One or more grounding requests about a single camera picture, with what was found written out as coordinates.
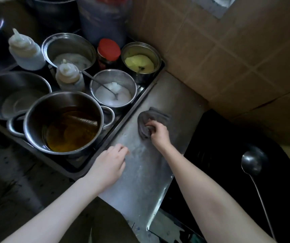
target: brown liquid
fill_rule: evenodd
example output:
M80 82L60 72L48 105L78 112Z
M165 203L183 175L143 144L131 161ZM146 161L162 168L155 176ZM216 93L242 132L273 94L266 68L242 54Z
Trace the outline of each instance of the brown liquid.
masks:
M55 152L69 152L83 147L97 134L99 127L81 123L69 116L96 120L89 114L70 111L60 115L47 128L46 142Z

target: cloth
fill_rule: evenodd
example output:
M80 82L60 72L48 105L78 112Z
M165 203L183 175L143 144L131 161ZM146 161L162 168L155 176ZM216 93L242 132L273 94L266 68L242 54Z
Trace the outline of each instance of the cloth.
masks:
M145 126L149 119L155 120L167 126L171 119L171 115L165 114L154 107L150 107L148 111L141 112L138 115L137 122L138 133L143 140L150 138L151 131L155 131L154 126Z

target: person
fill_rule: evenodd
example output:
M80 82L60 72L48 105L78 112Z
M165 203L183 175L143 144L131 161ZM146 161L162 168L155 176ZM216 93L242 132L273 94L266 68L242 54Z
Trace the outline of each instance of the person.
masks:
M208 243L274 243L214 180L183 157L171 144L167 128L154 120L152 143L165 157L182 195ZM7 237L3 243L57 243L82 210L113 185L126 166L128 148L111 146L77 180L42 212Z

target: tiled floor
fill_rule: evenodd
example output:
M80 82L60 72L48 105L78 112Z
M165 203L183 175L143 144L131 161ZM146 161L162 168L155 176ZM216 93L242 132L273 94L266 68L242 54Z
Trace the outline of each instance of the tiled floor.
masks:
M72 182L16 144L0 149L0 241L54 201ZM88 242L91 228L93 243L159 242L155 235L133 226L99 198L78 216L61 242Z

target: person's left hand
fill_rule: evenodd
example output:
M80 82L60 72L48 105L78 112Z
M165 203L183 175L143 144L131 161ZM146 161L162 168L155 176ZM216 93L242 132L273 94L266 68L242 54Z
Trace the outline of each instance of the person's left hand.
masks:
M95 183L99 192L103 192L107 187L113 185L123 173L127 153L128 148L122 144L109 147L97 157L85 177Z

